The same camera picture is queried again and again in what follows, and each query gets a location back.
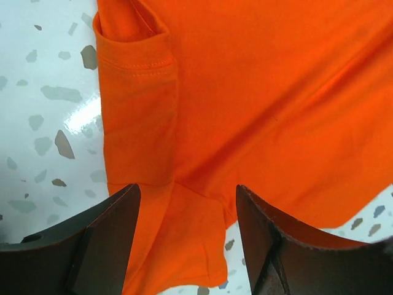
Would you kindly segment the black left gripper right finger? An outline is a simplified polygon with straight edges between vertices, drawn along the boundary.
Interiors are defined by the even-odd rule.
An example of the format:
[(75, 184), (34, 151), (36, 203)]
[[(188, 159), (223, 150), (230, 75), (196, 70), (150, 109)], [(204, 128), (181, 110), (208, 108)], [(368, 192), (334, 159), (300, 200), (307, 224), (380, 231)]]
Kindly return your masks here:
[(392, 239), (363, 243), (326, 233), (246, 186), (236, 210), (252, 294), (392, 294)]

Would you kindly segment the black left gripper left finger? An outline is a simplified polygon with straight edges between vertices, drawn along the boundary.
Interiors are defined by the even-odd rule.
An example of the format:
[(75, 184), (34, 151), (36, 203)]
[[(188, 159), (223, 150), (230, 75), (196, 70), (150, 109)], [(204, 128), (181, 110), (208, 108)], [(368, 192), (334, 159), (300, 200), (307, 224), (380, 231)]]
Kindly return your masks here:
[(21, 243), (1, 244), (1, 294), (121, 294), (140, 201), (131, 184)]

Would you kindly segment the orange t shirt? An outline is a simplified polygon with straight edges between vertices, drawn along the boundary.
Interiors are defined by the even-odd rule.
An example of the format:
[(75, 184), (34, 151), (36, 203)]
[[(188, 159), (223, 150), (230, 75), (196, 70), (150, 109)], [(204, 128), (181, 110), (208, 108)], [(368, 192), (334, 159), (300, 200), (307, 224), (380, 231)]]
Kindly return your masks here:
[(98, 1), (111, 194), (141, 206), (123, 294), (227, 277), (235, 189), (318, 228), (392, 182), (391, 1)]

